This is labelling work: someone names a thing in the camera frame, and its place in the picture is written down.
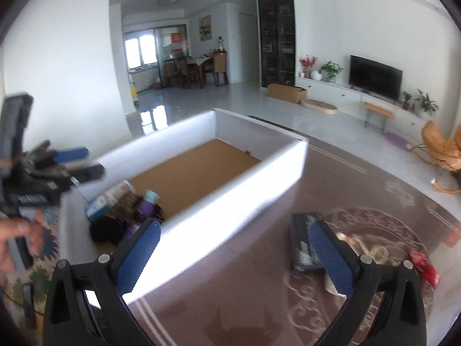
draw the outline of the orange rocking chair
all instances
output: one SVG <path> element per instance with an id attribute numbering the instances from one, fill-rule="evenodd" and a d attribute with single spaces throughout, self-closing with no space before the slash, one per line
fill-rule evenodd
<path id="1" fill-rule="evenodd" d="M 424 144 L 420 146 L 411 146 L 409 148 L 426 164 L 436 167 L 436 176 L 431 181 L 432 185 L 445 194 L 461 194 L 461 189 L 448 190 L 442 188 L 437 183 L 437 177 L 441 175 L 437 173 L 438 168 L 450 172 L 461 170 L 461 125 L 459 125 L 453 139 L 445 139 L 434 121 L 429 121 L 423 127 L 421 136 Z M 430 156 L 430 159 L 428 160 L 421 156 L 418 151 L 419 149 L 424 150 Z"/>

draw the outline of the purple bottle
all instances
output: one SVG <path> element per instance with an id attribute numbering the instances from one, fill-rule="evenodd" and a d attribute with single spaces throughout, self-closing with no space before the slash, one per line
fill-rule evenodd
<path id="1" fill-rule="evenodd" d="M 155 203 L 157 202 L 159 196 L 152 190 L 146 190 L 146 195 L 144 200 L 138 207 L 138 222 L 143 222 L 145 219 L 148 219 L 154 215 Z"/>

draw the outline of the black cable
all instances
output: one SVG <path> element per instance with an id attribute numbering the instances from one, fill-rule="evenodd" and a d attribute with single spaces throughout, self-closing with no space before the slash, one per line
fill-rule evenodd
<path id="1" fill-rule="evenodd" d="M 17 305 L 17 306 L 19 306 L 19 307 L 22 307 L 22 308 L 24 308 L 24 309 L 26 309 L 26 310 L 32 310 L 32 311 L 33 311 L 34 313 L 36 313 L 37 315 L 40 315 L 40 316 L 43 316 L 43 317 L 45 316 L 43 313 L 41 313 L 41 312 L 39 312 L 39 311 L 35 311 L 34 308 L 32 308 L 32 309 L 26 308 L 25 305 L 20 304 L 19 302 L 16 302 L 13 298 L 11 298 L 8 294 L 6 294 L 5 290 L 3 290 L 3 288 L 2 288 L 1 286 L 0 286 L 0 290 L 1 290 L 1 292 L 3 293 L 3 295 L 4 295 L 5 297 L 7 297 L 8 299 L 10 299 L 15 305 Z"/>

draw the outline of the white tv cabinet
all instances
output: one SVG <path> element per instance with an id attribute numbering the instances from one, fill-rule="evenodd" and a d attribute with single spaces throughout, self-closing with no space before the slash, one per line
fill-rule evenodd
<path id="1" fill-rule="evenodd" d="M 363 102 L 365 101 L 391 110 L 396 115 L 396 118 L 395 120 L 388 120 L 386 130 L 401 136 L 413 144 L 421 143 L 421 130 L 426 121 L 411 112 L 407 112 L 399 105 L 394 105 L 389 101 L 378 99 L 360 91 L 351 90 L 348 86 L 321 80 L 297 77 L 296 85 L 307 90 L 307 97 L 333 104 L 338 107 L 340 112 L 350 114 L 362 119 L 364 122 L 366 110 L 363 108 Z M 381 127 L 382 117 L 375 113 L 370 123 Z"/>

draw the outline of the blue and white package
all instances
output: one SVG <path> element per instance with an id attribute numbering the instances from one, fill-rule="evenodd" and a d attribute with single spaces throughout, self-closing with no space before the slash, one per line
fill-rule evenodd
<path id="1" fill-rule="evenodd" d="M 90 221 L 94 221 L 107 214 L 117 202 L 128 192 L 135 192 L 130 181 L 124 180 L 112 186 L 109 190 L 99 195 L 85 208 L 85 214 Z"/>

